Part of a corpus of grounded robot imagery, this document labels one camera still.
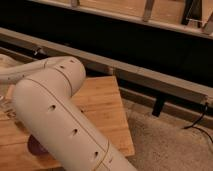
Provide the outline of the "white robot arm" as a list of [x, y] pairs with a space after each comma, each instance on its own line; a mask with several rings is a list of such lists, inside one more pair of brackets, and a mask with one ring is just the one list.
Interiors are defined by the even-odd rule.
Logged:
[[72, 56], [0, 69], [0, 83], [15, 86], [16, 116], [66, 171], [137, 171], [71, 103], [85, 77]]

